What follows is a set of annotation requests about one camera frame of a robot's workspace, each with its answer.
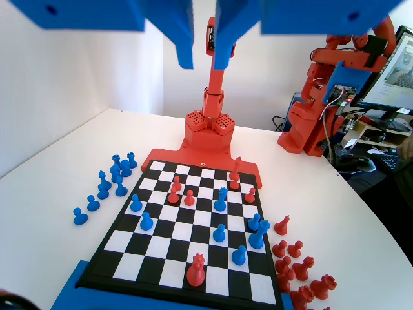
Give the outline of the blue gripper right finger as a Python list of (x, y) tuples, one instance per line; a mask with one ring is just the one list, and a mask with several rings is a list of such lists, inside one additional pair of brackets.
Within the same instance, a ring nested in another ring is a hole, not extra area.
[(217, 1), (214, 68), (228, 66), (234, 43), (256, 23), (262, 34), (360, 35), (400, 4), (383, 1)]

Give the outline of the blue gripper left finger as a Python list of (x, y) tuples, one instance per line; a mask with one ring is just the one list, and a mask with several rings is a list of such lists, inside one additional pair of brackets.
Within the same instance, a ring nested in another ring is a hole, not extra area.
[(37, 26), (49, 30), (143, 32), (149, 20), (175, 44), (180, 67), (194, 67), (191, 1), (15, 0), (12, 4)]

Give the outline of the person's hand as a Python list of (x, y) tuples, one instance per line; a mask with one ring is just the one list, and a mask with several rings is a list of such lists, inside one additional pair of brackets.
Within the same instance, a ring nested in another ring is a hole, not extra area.
[(411, 160), (413, 158), (413, 137), (406, 138), (402, 144), (397, 146), (396, 150), (402, 160)]

